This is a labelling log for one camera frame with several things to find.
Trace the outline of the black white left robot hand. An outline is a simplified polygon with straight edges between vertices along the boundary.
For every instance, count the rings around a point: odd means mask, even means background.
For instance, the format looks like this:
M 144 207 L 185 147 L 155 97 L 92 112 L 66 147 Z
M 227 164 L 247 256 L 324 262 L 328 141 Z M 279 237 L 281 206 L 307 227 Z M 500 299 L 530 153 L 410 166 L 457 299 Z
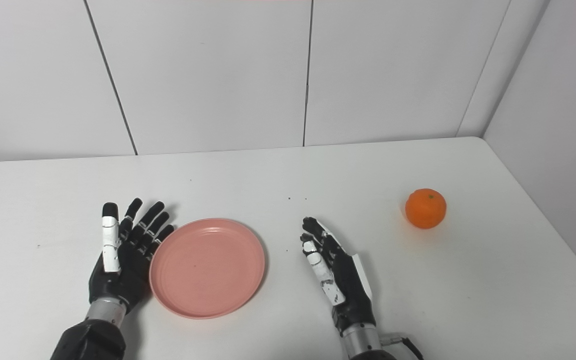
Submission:
M 116 203 L 103 205 L 103 248 L 88 281 L 89 303 L 112 298 L 129 313 L 150 293 L 154 254 L 175 228 L 163 202 L 154 203 L 138 219 L 142 205 L 143 201 L 135 198 L 124 216 L 119 216 Z

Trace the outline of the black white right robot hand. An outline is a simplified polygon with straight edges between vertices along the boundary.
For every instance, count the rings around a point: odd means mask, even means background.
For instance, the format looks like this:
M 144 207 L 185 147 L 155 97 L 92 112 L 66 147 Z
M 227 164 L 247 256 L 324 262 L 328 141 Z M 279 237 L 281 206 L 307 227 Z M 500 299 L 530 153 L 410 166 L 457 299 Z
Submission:
M 304 217 L 302 230 L 302 253 L 332 305 L 337 331 L 342 334 L 355 325 L 377 325 L 370 283 L 359 255 L 347 253 L 317 218 Z

